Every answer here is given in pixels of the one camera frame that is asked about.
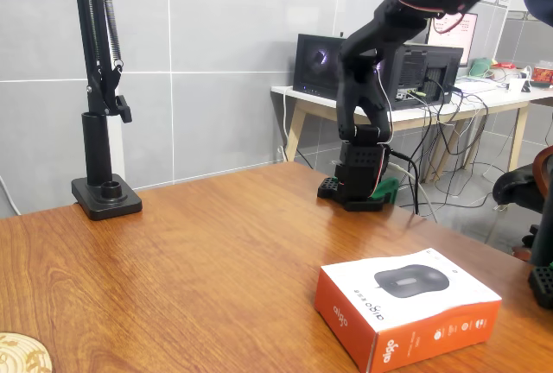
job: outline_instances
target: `cork coaster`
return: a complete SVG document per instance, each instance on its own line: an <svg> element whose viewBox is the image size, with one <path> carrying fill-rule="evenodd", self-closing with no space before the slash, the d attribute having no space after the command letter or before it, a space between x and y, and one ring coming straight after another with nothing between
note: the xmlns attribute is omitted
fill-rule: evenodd
<svg viewBox="0 0 553 373"><path fill-rule="evenodd" d="M0 373L52 373L52 360L34 338L0 332Z"/></svg>

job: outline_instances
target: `white desk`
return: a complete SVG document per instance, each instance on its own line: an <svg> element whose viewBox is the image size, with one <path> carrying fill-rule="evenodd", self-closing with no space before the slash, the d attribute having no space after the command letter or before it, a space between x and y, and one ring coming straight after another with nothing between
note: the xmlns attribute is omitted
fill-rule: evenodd
<svg viewBox="0 0 553 373"><path fill-rule="evenodd" d="M552 89L537 89L533 88L531 92L518 92L509 93L507 90L498 88L495 84L489 84L486 82L460 82L456 84L458 88L461 88L465 94L475 93L486 103L489 108L489 113L494 114L501 111L517 110L517 122L514 130L514 136L512 139L511 154L509 159L509 170L514 170L518 165L518 157L520 155L520 147L522 145L522 139L524 135L524 128L526 126L526 118L528 117L528 106L531 101L539 100L542 98L553 97ZM300 135L302 134L303 122L306 114L311 114L317 117L323 117L332 121L336 121L336 101L332 99L316 97L314 95L305 94L303 92L293 91L287 86L273 86L270 89L273 92L284 94L286 90L286 97L295 98L296 107L294 109L294 115L292 117L292 124L290 126L288 147L286 149L286 155L290 161L294 160L297 150L297 144L300 141ZM451 137L448 141L448 146L451 149L454 148L459 138L459 133L463 129L463 125L468 118L477 115L479 117L486 114L486 110L482 110L484 105L480 102L475 102L476 98L470 98L470 104L465 103L461 105L460 111L455 116L456 121L454 131L451 133ZM455 111L457 110L457 103L459 97L453 96L451 104L446 104L442 108L440 113L440 120L446 123L451 119ZM355 123L367 124L368 119L365 113L358 107L355 110ZM410 130L414 128L423 127L428 123L428 119L425 119L425 110L420 108L412 108L408 110L393 111L392 120L394 123L394 130ZM434 150L434 155L430 161L431 165L437 162L439 153L443 150L443 140L438 139L437 147ZM477 144L474 144L469 152L469 155L465 161L464 167L472 161L475 155ZM448 160L448 151L444 150L444 154L440 160L440 163L436 170L435 179L443 172L443 168ZM425 180L430 178L430 171L434 167L430 167L426 173Z"/></svg>

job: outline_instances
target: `orange box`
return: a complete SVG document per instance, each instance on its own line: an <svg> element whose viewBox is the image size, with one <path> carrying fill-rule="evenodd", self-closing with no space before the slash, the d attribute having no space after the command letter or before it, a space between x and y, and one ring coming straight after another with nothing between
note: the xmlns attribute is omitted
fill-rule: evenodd
<svg viewBox="0 0 553 373"><path fill-rule="evenodd" d="M501 298L435 250L321 267L315 308L362 373L487 341Z"/></svg>
<svg viewBox="0 0 553 373"><path fill-rule="evenodd" d="M532 81L548 82L553 84L553 69L536 66L532 72Z"/></svg>

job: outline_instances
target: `wooden table surface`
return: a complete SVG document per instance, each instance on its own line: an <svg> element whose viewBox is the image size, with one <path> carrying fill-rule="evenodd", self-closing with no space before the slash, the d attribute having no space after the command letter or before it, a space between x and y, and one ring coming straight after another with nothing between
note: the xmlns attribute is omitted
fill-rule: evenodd
<svg viewBox="0 0 553 373"><path fill-rule="evenodd" d="M431 247L503 304L488 343L401 371L553 371L530 266L399 208L345 212L316 198L323 177L286 163L141 192L123 218L2 220L0 332L40 340L57 373L354 372L314 310L319 267Z"/></svg>

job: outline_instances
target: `spring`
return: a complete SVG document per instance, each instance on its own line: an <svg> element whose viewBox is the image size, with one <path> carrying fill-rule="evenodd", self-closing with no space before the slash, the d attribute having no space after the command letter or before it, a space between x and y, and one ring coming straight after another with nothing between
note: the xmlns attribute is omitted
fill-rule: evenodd
<svg viewBox="0 0 553 373"><path fill-rule="evenodd" d="M105 17L107 19L107 28L110 31L111 53L114 61L121 61L121 48L119 46L118 27L115 23L115 12L113 11L113 0L104 0Z"/></svg>
<svg viewBox="0 0 553 373"><path fill-rule="evenodd" d="M92 25L92 40L94 41L94 58L96 58L96 61L99 61L100 48L98 44L98 35L96 34L96 19L94 18L94 8L92 6L92 0L88 0L88 11L90 12L90 20Z"/></svg>

